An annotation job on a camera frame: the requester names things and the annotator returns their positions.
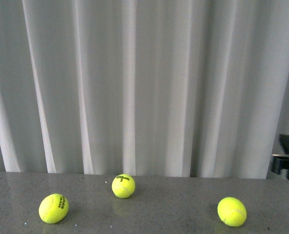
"printed logo on tennis ball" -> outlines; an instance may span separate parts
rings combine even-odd
[[[240,227],[247,219],[243,203],[234,197],[225,197],[217,206],[219,218],[228,226]]]
[[[39,216],[45,223],[57,223],[68,212],[68,201],[61,194],[47,196],[39,206]]]
[[[116,176],[112,182],[112,191],[119,198],[130,197],[134,193],[135,187],[133,177],[127,174]]]

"yellow tennis ball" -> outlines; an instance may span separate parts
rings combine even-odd
[[[127,174],[118,175],[112,182],[112,190],[119,198],[128,198],[135,191],[135,187],[133,177]]]
[[[247,211],[241,201],[234,197],[225,197],[218,203],[219,218],[228,226],[240,227],[247,219]]]
[[[57,223],[62,220],[68,211],[68,201],[61,194],[52,194],[46,197],[39,206],[39,216],[45,223]]]

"white curtain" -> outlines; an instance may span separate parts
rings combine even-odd
[[[289,1],[0,0],[0,171],[265,178]]]

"speckled gray surface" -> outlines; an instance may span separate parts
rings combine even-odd
[[[0,173],[0,234],[193,234],[289,233],[289,181],[135,176],[128,199],[111,190],[114,176]],[[68,215],[46,224],[42,199],[61,193]],[[240,228],[222,223],[218,202],[234,196],[246,206]]]

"tennis ball seam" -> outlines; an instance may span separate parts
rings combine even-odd
[[[121,188],[123,188],[128,193],[128,195],[131,196],[131,193],[129,192],[129,190],[126,187],[121,186]]]
[[[226,223],[226,219],[227,219],[228,214],[231,213],[231,212],[235,212],[235,211],[238,212],[238,213],[240,213],[240,214],[242,215],[244,221],[246,220],[247,217],[245,216],[245,214],[244,214],[241,210],[234,209],[234,210],[228,211],[228,212],[224,215],[224,223]]]
[[[128,195],[129,195],[129,196],[131,196],[131,195],[132,195],[132,194],[129,192],[129,190],[128,190],[126,187],[124,187],[124,186],[116,186],[116,187],[115,187],[115,189],[116,189],[116,188],[122,188],[122,189],[124,189],[124,190],[125,190],[125,192],[127,192],[127,193],[128,193]]]
[[[54,197],[51,198],[51,206],[49,207],[49,209],[47,209],[47,212],[42,217],[43,221],[45,221],[45,217],[49,213],[51,207],[53,206],[53,203],[54,203]]]

